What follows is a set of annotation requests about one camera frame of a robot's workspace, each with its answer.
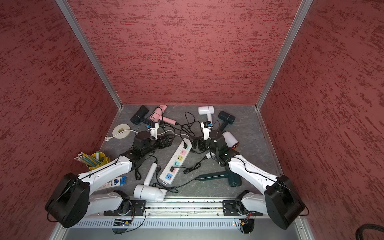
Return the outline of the white power strip coloured sockets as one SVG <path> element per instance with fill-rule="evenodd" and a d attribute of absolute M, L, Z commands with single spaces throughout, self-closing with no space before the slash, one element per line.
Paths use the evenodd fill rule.
<path fill-rule="evenodd" d="M 163 185 L 171 185 L 175 180 L 179 170 L 186 161 L 192 149 L 192 143 L 189 139 L 183 139 L 179 147 L 171 157 L 167 166 L 164 167 L 163 172 L 160 174 L 159 179 Z"/>

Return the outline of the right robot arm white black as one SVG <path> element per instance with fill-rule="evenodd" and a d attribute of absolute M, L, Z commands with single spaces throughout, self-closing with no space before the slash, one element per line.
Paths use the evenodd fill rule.
<path fill-rule="evenodd" d="M 230 173 L 240 176 L 261 192 L 260 195 L 244 191 L 239 195 L 247 212 L 258 212 L 270 217 L 281 229 L 286 230 L 306 206 L 290 178 L 280 177 L 258 168 L 226 143 L 220 130 L 203 134 L 209 155 Z"/>

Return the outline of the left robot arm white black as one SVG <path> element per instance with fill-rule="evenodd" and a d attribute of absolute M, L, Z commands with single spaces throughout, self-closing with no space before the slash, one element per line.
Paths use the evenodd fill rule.
<path fill-rule="evenodd" d="M 79 175 L 64 175 L 46 203 L 47 220 L 70 228 L 89 215 L 106 211 L 123 216 L 131 213 L 132 204 L 126 193 L 115 190 L 97 194 L 97 190 L 108 181 L 137 170 L 146 155 L 170 147 L 174 137 L 167 133 L 154 137 L 150 132 L 139 132 L 133 146 L 110 163 Z"/>

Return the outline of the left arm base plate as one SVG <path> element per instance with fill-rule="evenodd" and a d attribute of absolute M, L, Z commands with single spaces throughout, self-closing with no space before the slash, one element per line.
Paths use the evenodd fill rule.
<path fill-rule="evenodd" d="M 115 211 L 105 211 L 103 213 L 104 216 L 119 216 L 119 217 L 135 217 L 135 216 L 143 216 L 144 209 L 146 206 L 145 200 L 130 200 L 125 201 L 119 207 L 119 209 Z"/>

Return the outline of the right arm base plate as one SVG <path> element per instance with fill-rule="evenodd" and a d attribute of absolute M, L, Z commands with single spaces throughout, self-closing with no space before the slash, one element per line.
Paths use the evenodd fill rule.
<path fill-rule="evenodd" d="M 224 216 L 232 216 L 232 217 L 241 217 L 246 218 L 249 215 L 254 217 L 263 216 L 262 213 L 259 212 L 250 212 L 245 206 L 241 203 L 241 201 L 237 200 L 224 200 L 222 201 Z"/>

